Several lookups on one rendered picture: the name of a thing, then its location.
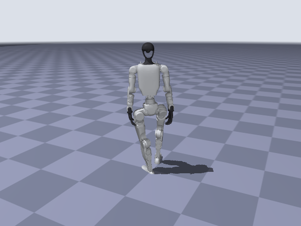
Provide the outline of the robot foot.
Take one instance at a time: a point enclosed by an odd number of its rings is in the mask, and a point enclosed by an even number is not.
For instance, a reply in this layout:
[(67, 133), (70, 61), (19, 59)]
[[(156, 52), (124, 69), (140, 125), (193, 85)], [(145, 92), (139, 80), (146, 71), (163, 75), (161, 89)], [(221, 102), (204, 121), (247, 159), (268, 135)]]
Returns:
[(160, 155), (159, 155), (159, 158), (158, 158), (158, 156), (157, 156), (157, 158), (156, 158), (156, 154), (155, 154), (155, 161), (154, 161), (154, 163), (155, 163), (155, 164), (160, 164), (160, 159), (161, 159), (161, 153), (160, 153)]
[(150, 174), (154, 174), (154, 171), (152, 170), (150, 170), (150, 172), (147, 170), (147, 166), (145, 166), (145, 165), (143, 165), (142, 166), (142, 169), (144, 169), (145, 171), (147, 171), (148, 173), (150, 173)]

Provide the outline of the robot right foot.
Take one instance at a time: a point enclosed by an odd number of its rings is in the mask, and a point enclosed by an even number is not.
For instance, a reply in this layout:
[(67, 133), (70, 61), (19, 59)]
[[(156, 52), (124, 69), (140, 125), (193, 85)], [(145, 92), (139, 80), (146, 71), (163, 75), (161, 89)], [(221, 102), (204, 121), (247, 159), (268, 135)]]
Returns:
[(156, 154), (155, 154), (155, 161), (154, 161), (154, 163), (155, 163), (155, 164), (160, 164), (160, 159), (161, 159), (161, 153), (160, 153), (160, 155), (159, 155), (159, 158), (158, 158), (158, 156), (157, 156), (157, 158), (156, 158)]

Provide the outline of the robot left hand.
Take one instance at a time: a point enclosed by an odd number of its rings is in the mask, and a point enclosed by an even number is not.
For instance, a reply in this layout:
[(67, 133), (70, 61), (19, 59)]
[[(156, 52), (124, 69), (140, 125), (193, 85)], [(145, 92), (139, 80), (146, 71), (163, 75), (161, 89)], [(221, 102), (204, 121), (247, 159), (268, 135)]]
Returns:
[(128, 116), (129, 116), (129, 119), (130, 119), (130, 121), (131, 121), (131, 124), (134, 125), (134, 126), (136, 126), (136, 124), (133, 123), (133, 121), (132, 121), (132, 120), (134, 120), (134, 119), (132, 118), (132, 112), (133, 112), (133, 111), (132, 111), (131, 107), (129, 107), (129, 108), (128, 108), (128, 112), (127, 112), (127, 113), (128, 113)]

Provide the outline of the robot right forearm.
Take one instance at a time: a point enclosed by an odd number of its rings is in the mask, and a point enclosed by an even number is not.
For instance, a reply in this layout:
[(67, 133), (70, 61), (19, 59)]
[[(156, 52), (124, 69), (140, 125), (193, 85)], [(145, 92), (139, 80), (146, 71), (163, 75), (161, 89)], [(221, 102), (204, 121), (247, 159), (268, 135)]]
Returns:
[(174, 105), (173, 105), (173, 98), (172, 98), (172, 89), (171, 89), (171, 86), (170, 86), (170, 92), (167, 92), (166, 94), (165, 94), (165, 96), (166, 96), (166, 102), (167, 102), (167, 107), (168, 107), (168, 109), (170, 110), (170, 106), (173, 106), (174, 107)]

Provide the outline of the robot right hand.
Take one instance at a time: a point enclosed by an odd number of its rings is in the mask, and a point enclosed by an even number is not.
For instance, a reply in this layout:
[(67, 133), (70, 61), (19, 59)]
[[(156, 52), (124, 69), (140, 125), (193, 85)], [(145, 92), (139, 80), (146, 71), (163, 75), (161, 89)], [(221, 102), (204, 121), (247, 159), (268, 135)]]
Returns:
[(172, 123), (174, 107), (170, 106), (170, 110), (168, 109), (168, 111), (169, 111), (169, 113), (168, 113), (168, 116), (166, 117), (166, 119), (168, 118), (168, 121), (165, 122), (166, 125), (169, 125)]

